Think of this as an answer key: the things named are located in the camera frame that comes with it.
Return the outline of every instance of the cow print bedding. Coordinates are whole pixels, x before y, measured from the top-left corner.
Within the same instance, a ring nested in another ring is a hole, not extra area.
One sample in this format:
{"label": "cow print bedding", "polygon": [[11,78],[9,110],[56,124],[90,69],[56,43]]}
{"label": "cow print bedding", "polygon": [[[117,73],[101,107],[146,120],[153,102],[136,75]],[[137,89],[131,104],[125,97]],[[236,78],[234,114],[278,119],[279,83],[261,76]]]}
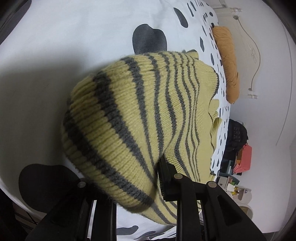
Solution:
{"label": "cow print bedding", "polygon": [[[42,217],[79,175],[62,157],[58,141],[70,90],[81,77],[123,56],[163,50],[194,49],[219,74],[214,98],[220,100],[223,121],[211,161],[216,173],[225,148],[230,104],[212,36],[215,25],[215,12],[199,0],[33,1],[0,46],[1,101],[9,103],[0,106],[5,116],[1,126],[6,128],[1,140],[8,150],[2,156],[14,163],[10,168],[0,166],[5,170],[0,173],[1,188],[25,210]],[[7,139],[20,148],[9,148]],[[118,240],[153,240],[174,237],[176,228],[118,207],[117,234]]]}

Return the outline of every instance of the headboard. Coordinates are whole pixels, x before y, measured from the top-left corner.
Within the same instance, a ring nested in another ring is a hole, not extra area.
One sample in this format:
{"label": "headboard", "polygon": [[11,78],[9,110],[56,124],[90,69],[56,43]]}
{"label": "headboard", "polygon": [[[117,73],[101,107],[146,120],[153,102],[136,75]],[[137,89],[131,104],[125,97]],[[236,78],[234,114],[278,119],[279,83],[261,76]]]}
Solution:
{"label": "headboard", "polygon": [[252,32],[240,17],[242,9],[227,8],[224,0],[206,0],[206,2],[216,12],[219,26],[226,26],[231,32],[240,76],[239,98],[257,99],[255,82],[261,56]]}

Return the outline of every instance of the orange pillow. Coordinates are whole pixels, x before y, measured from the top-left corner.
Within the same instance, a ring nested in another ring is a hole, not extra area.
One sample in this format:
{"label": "orange pillow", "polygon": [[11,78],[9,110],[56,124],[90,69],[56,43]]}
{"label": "orange pillow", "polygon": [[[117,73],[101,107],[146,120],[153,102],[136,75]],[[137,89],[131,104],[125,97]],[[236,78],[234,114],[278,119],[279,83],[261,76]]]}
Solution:
{"label": "orange pillow", "polygon": [[230,104],[233,104],[239,97],[239,74],[232,36],[227,27],[215,26],[212,32],[224,68],[226,99]]}

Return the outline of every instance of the striped sweater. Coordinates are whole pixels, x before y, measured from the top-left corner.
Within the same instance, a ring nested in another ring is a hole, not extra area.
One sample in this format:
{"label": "striped sweater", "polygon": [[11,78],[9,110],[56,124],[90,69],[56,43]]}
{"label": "striped sweater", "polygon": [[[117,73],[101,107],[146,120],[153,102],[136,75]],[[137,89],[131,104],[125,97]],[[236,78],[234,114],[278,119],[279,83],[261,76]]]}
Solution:
{"label": "striped sweater", "polygon": [[193,181],[211,179],[218,86],[219,76],[194,51],[124,57],[74,87],[64,151],[121,206],[174,225],[176,204],[160,194],[157,161],[165,155]]}

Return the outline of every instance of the metal rivet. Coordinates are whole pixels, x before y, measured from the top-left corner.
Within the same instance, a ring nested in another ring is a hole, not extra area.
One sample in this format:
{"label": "metal rivet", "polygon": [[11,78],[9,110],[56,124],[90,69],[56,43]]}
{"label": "metal rivet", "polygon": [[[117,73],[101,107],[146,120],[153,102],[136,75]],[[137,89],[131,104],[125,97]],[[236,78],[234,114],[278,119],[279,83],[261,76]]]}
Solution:
{"label": "metal rivet", "polygon": [[79,182],[79,183],[77,184],[77,186],[78,186],[79,188],[84,188],[85,185],[86,185],[85,182]]}
{"label": "metal rivet", "polygon": [[215,182],[209,182],[208,185],[209,185],[210,188],[217,187],[217,183],[215,183]]}
{"label": "metal rivet", "polygon": [[175,178],[175,179],[181,179],[182,177],[183,177],[183,175],[180,174],[180,173],[176,173],[176,174],[174,175],[174,178]]}

